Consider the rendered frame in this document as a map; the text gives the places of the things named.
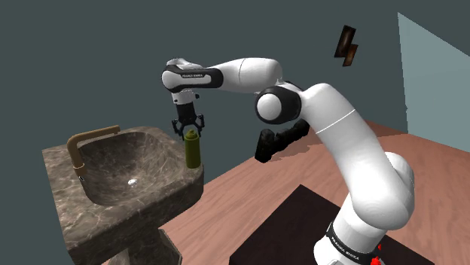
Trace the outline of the olive green bottle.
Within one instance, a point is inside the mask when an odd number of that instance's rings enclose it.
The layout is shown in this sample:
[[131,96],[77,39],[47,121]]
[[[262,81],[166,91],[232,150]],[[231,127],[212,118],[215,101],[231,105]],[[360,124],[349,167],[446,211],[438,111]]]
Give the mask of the olive green bottle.
[[186,165],[189,169],[196,169],[201,164],[199,134],[190,129],[186,132],[184,140]]

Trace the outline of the dark robot stand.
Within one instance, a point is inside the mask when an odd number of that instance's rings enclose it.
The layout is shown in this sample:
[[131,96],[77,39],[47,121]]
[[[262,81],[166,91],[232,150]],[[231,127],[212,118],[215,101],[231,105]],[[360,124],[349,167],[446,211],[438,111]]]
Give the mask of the dark robot stand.
[[230,256],[229,265],[435,265],[365,222],[348,195],[341,207],[299,185]]

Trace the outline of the dark marble pedestal sink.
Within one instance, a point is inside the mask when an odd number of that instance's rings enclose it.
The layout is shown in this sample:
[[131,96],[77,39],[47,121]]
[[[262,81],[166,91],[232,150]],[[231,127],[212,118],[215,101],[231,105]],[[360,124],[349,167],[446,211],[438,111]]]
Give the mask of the dark marble pedestal sink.
[[63,239],[75,265],[181,265],[162,226],[203,194],[204,168],[189,169],[185,146],[157,127],[124,129],[42,151]]

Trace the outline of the dark bolt-shaped wall picture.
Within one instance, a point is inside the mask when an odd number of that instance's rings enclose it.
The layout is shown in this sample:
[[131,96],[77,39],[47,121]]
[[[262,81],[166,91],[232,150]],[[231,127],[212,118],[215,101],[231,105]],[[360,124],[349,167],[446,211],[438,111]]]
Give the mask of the dark bolt-shaped wall picture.
[[343,58],[343,67],[351,66],[353,63],[358,48],[358,45],[353,43],[355,33],[355,28],[348,25],[343,26],[340,39],[334,53],[334,58]]

